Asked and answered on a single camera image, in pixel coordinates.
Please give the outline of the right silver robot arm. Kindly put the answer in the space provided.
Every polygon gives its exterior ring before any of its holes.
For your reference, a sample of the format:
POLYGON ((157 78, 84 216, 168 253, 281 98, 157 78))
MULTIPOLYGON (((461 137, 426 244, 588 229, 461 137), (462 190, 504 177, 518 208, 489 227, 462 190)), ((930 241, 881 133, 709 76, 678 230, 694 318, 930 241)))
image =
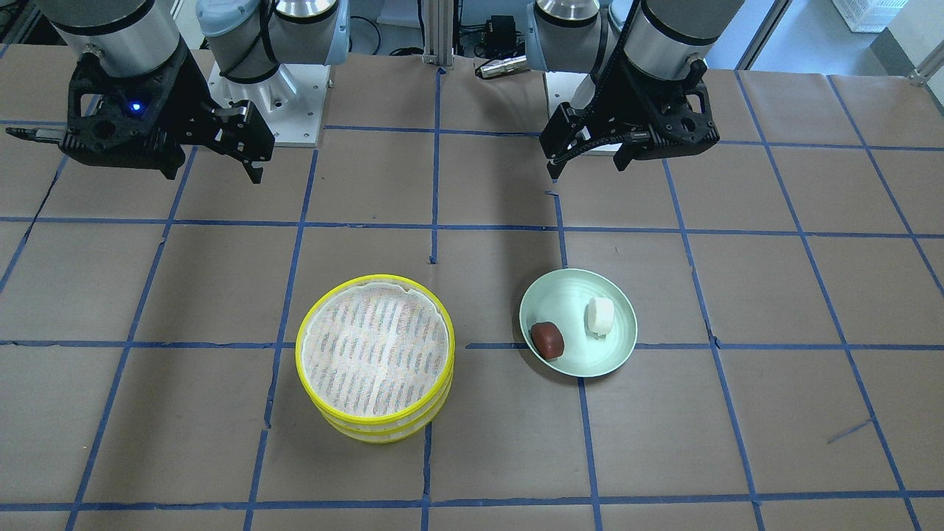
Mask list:
POLYGON ((198 1, 195 16, 226 96, 216 100, 171 13, 156 1, 40 1, 77 53, 59 128, 9 127, 87 166, 155 170, 175 179, 186 145, 263 177, 273 125, 306 117, 292 65, 328 69, 350 53, 345 1, 198 1))

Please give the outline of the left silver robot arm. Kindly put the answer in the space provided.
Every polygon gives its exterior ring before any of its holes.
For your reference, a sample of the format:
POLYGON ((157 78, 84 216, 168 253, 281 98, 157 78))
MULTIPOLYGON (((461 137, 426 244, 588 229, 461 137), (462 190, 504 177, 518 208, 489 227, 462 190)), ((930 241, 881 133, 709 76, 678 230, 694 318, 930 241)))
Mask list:
POLYGON ((536 1, 529 67, 580 74, 539 135, 550 177, 575 158, 616 147, 614 166, 697 156, 721 138, 704 82, 706 57, 740 1, 536 1))

